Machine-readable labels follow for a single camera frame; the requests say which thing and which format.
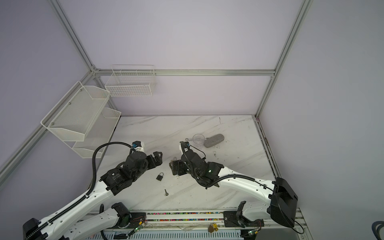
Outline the dark grey padlock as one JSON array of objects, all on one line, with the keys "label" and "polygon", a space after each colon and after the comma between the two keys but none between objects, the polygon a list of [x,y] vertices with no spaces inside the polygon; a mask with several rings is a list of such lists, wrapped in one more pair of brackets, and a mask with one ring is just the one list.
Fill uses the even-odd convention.
[{"label": "dark grey padlock", "polygon": [[163,180],[163,178],[164,178],[164,173],[160,172],[160,173],[158,174],[158,176],[156,177],[156,180],[159,181],[159,182],[161,182],[161,181]]}]

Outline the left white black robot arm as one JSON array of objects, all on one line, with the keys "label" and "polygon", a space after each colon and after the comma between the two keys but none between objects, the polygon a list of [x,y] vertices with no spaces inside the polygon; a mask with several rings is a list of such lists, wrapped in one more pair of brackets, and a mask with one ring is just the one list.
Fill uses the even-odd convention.
[{"label": "left white black robot arm", "polygon": [[75,200],[52,213],[37,220],[32,218],[23,225],[24,240],[58,240],[82,217],[98,205],[111,199],[124,189],[130,187],[147,170],[163,163],[163,153],[132,152],[125,162],[108,170],[96,181],[95,186]]}]

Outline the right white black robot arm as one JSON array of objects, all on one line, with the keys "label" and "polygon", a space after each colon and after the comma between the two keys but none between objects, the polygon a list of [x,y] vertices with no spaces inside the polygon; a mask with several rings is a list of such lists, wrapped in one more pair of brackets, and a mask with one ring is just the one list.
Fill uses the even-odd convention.
[{"label": "right white black robot arm", "polygon": [[227,187],[257,199],[256,203],[242,201],[239,204],[239,225],[244,226],[264,216],[271,217],[277,224],[287,228],[293,228],[296,224],[299,198],[283,178],[277,177],[271,181],[242,175],[222,164],[206,162],[192,150],[185,152],[181,159],[171,161],[170,168],[173,175],[189,174],[206,189]]}]

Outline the clear plastic cup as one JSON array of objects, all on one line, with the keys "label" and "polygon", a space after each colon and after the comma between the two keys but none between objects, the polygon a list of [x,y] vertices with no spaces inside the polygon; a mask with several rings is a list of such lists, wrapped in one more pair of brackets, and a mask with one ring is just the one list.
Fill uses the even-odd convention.
[{"label": "clear plastic cup", "polygon": [[195,134],[193,136],[193,142],[196,144],[196,145],[203,145],[204,142],[205,142],[205,136],[202,135],[202,134]]}]

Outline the white two-tier mesh shelf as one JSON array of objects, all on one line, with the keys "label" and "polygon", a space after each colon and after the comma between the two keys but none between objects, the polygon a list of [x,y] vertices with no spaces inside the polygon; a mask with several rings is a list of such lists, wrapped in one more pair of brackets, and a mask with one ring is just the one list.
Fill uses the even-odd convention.
[{"label": "white two-tier mesh shelf", "polygon": [[108,143],[121,112],[108,107],[111,94],[77,82],[41,120],[41,125],[83,159]]}]

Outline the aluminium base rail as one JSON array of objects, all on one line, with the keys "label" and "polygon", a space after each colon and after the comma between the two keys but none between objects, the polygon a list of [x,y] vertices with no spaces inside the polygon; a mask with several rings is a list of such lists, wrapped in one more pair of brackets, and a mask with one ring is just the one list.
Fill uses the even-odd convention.
[{"label": "aluminium base rail", "polygon": [[[224,211],[149,211],[145,221],[140,221],[134,229],[110,229],[123,218],[118,217],[117,211],[108,209],[98,215],[88,216],[78,221],[60,240],[86,240],[86,239],[254,239],[266,230],[286,230],[301,240],[311,240],[309,228],[305,223],[301,211],[296,218],[293,228],[278,225],[271,219],[264,220],[264,227],[225,227]],[[210,224],[216,223],[219,230],[208,232]]]}]

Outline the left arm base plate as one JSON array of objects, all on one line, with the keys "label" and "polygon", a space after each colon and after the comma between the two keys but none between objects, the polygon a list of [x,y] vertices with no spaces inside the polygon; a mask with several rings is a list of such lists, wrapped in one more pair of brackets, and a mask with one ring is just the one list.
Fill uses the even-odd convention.
[{"label": "left arm base plate", "polygon": [[118,220],[118,223],[110,229],[134,229],[139,226],[140,221],[145,221],[147,214],[144,212],[131,212],[130,217]]}]

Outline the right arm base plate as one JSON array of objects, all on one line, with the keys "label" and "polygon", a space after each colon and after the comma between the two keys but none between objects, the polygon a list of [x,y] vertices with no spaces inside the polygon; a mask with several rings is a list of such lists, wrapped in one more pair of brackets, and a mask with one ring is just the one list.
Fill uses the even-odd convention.
[{"label": "right arm base plate", "polygon": [[262,219],[257,219],[255,221],[249,221],[245,217],[238,216],[236,211],[224,211],[224,225],[225,227],[264,227],[265,223]]}]

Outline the aluminium frame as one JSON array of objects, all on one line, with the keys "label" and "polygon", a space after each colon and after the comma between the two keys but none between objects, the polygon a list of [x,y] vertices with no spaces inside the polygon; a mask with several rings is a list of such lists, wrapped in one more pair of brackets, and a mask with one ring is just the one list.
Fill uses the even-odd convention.
[{"label": "aluminium frame", "polygon": [[[97,159],[98,175],[126,160],[129,145],[163,153],[161,166],[105,201],[134,212],[229,210],[257,199],[174,176],[181,141],[223,134],[195,152],[257,179],[273,180],[254,115],[302,1],[1,1],[1,169],[42,130],[1,185],[1,216],[41,219],[84,194],[83,159],[41,125],[77,82],[106,90],[112,65],[155,66],[150,97],[110,97],[121,112]],[[161,182],[158,174],[164,173]]]}]

